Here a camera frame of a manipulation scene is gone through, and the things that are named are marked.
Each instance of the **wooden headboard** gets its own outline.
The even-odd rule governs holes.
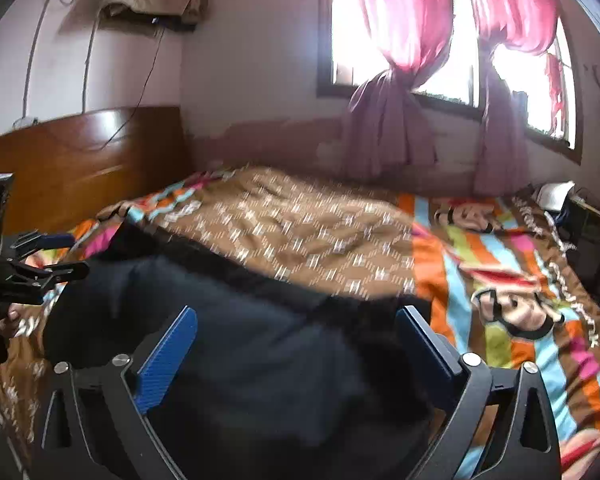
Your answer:
[[[67,230],[191,174],[180,109],[133,111],[90,112],[1,136],[0,173],[15,175],[4,233]]]

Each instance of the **purple curtain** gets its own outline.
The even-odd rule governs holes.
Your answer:
[[[554,42],[557,0],[472,0],[484,61],[487,102],[474,193],[499,196],[529,183],[524,127],[491,62],[499,44],[542,54]]]
[[[435,163],[434,140],[411,90],[448,59],[453,0],[360,0],[391,68],[361,85],[343,124],[344,172],[369,179],[394,165]]]

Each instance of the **black clamp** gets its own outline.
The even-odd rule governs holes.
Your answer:
[[[460,355],[412,306],[398,312],[396,325],[415,376],[433,405],[447,414],[410,478],[454,478],[491,405],[498,405],[498,413],[472,478],[560,478],[554,416],[535,363],[508,370],[490,368],[472,352]]]
[[[81,280],[89,273],[85,262],[39,269],[20,261],[39,250],[71,247],[75,239],[70,234],[44,235],[37,231],[3,238],[2,220],[12,183],[12,174],[0,174],[0,320],[11,303],[42,304],[45,294],[57,283]],[[0,364],[7,357],[7,342],[0,334]]]
[[[164,398],[197,328],[185,306],[131,356],[85,370],[56,364],[36,418],[31,479],[186,480],[146,413]]]

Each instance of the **bed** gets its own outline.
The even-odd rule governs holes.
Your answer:
[[[130,113],[77,116],[0,138],[0,171],[18,168],[7,231],[73,228],[78,239],[32,263],[87,258],[128,221],[164,243],[328,294],[415,294],[431,302],[432,328],[460,352],[495,367],[538,365],[563,470],[572,475],[565,478],[582,475],[600,450],[600,309],[531,196],[432,199],[267,167],[193,173],[176,108],[140,108],[107,143]],[[40,159],[30,156],[32,144]],[[50,161],[44,180],[34,178],[42,160]],[[0,414],[25,460],[48,373],[41,334],[61,290],[27,308],[0,366]],[[493,418],[487,410],[465,476]]]

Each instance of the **wall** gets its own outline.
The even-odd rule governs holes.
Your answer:
[[[28,116],[49,120],[82,110],[82,82],[98,0],[72,7],[51,0],[32,66]],[[22,116],[27,63],[44,0],[16,0],[0,20],[0,134]],[[180,103],[182,34],[167,31],[143,105]],[[151,68],[157,38],[99,30],[88,85],[87,110],[135,106]]]
[[[600,67],[600,36],[574,0],[563,1],[582,74],[582,165],[529,141],[532,179],[545,182],[572,178],[580,186],[600,193],[600,90],[590,71],[584,72],[582,67],[592,63]],[[346,101],[316,97],[317,29],[318,0],[212,0],[210,20],[184,43],[182,107],[188,131],[198,138],[220,136],[235,123],[298,121],[341,114]],[[457,176],[457,180],[469,182],[468,174],[476,162],[478,123],[433,110],[426,110],[426,114],[437,132],[440,166],[436,172],[446,174],[447,180]],[[301,135],[303,130],[293,126],[278,131]],[[304,156],[311,152],[300,150],[302,139],[276,137],[271,132],[257,137],[254,124],[242,131],[243,135],[254,136],[251,158],[275,163],[276,158],[290,160],[295,150]],[[235,128],[232,134],[232,139],[238,140]],[[333,129],[325,129],[327,137],[336,134]],[[212,146],[210,141],[199,142],[205,152],[199,158],[228,158],[222,156],[223,150],[226,153],[230,148],[227,143]],[[240,146],[238,155],[246,158],[250,143],[245,140]],[[328,146],[321,149],[329,151]],[[417,177],[415,187],[421,189],[433,175]]]

